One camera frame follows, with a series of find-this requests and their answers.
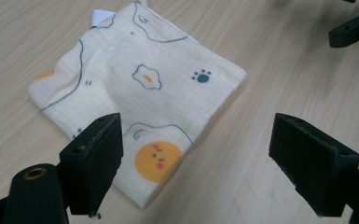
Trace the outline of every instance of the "wooden table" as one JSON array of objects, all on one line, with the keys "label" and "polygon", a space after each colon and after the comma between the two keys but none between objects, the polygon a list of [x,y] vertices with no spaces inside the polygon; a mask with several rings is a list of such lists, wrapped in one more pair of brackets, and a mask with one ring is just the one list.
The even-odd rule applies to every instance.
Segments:
[{"label": "wooden table", "polygon": [[[90,28],[93,9],[129,0],[0,0],[0,199],[11,177],[57,164],[69,139],[27,88]],[[277,112],[302,118],[359,153],[359,43],[327,33],[359,15],[339,0],[151,0],[149,6],[248,72],[244,85],[146,209],[111,188],[102,219],[72,223],[348,223],[317,217],[269,157]]]}]

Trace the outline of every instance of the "paw print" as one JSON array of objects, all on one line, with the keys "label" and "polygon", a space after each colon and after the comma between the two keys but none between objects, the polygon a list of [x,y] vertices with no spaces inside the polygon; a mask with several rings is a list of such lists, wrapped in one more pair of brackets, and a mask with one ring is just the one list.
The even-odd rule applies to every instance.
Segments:
[{"label": "paw print", "polygon": [[209,81],[210,75],[211,75],[211,72],[207,72],[204,69],[202,69],[200,73],[195,72],[194,77],[192,77],[191,79],[197,80],[199,83],[206,83]]},{"label": "paw print", "polygon": [[82,130],[79,128],[79,129],[77,129],[77,133],[81,133],[82,132]]}]

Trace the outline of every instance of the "screw hole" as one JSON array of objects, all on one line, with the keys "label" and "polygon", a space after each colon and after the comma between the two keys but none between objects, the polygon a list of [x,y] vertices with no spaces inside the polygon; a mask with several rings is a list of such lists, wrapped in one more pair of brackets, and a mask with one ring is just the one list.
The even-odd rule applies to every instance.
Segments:
[{"label": "screw hole", "polygon": [[46,168],[43,168],[43,167],[34,168],[33,170],[25,173],[24,179],[27,179],[27,180],[37,179],[40,176],[44,175],[46,173],[46,171],[47,171]]}]

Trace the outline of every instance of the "cartoon print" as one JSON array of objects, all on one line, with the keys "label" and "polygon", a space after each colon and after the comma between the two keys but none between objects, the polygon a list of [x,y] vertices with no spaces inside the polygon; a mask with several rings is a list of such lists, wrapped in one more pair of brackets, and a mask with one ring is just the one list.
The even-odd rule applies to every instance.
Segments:
[{"label": "cartoon print", "polygon": [[192,77],[191,79],[197,80],[199,83],[206,83],[209,81],[209,77],[211,74],[212,74],[211,72],[207,72],[204,69],[202,69],[200,73],[195,72],[194,77]]},{"label": "cartoon print", "polygon": [[106,19],[100,23],[100,25],[97,27],[97,29],[107,29],[113,25],[113,20],[115,19],[116,14],[111,19]]},{"label": "cartoon print", "polygon": [[182,152],[176,145],[158,141],[139,150],[135,158],[135,167],[143,178],[159,183],[165,179],[180,158]]},{"label": "cartoon print", "polygon": [[169,43],[187,38],[185,34],[173,28],[163,19],[153,15],[147,9],[140,8],[137,3],[134,3],[134,5],[135,12],[133,14],[132,21],[145,31],[146,36],[150,40],[159,43]]},{"label": "cartoon print", "polygon": [[54,76],[54,72],[49,71],[49,72],[46,72],[45,74],[43,74],[42,76],[38,77],[36,80],[40,81],[40,80],[43,80],[45,78],[52,77],[52,76]]},{"label": "cartoon print", "polygon": [[[77,135],[79,135],[83,130],[81,130],[81,128],[77,129]],[[72,135],[72,138],[75,139],[77,137],[77,135]]]},{"label": "cartoon print", "polygon": [[80,60],[80,73],[79,73],[79,77],[78,77],[78,81],[77,81],[77,84],[76,86],[71,90],[69,91],[67,94],[65,94],[63,97],[61,97],[60,99],[56,100],[55,102],[47,105],[46,107],[42,108],[41,110],[46,110],[48,109],[49,107],[53,106],[53,105],[56,105],[57,103],[59,103],[60,101],[62,101],[63,99],[65,99],[66,97],[68,97],[69,95],[71,95],[72,93],[74,93],[74,91],[77,90],[77,88],[79,87],[80,85],[80,82],[81,82],[81,78],[83,76],[83,41],[81,41],[81,39],[79,40],[79,43],[80,43],[80,55],[79,55],[79,60]]},{"label": "cartoon print", "polygon": [[139,81],[147,90],[160,90],[161,82],[159,80],[159,72],[156,69],[148,68],[143,64],[136,68],[132,77]]},{"label": "cartoon print", "polygon": [[138,149],[134,165],[139,175],[159,183],[182,158],[183,149],[193,142],[174,124],[155,127],[135,123],[123,134],[123,144],[124,147]]}]

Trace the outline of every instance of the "white cloth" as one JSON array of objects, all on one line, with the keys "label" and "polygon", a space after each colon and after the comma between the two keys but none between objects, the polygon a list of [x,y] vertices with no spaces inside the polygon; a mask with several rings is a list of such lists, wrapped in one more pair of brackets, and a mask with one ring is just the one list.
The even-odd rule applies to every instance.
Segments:
[{"label": "white cloth", "polygon": [[94,9],[92,10],[91,16],[91,27],[97,27],[101,22],[106,20],[109,17],[115,16],[116,12],[106,11],[102,9]]},{"label": "white cloth", "polygon": [[245,76],[133,3],[87,31],[29,92],[71,138],[119,112],[124,157],[114,185],[144,207]]}]

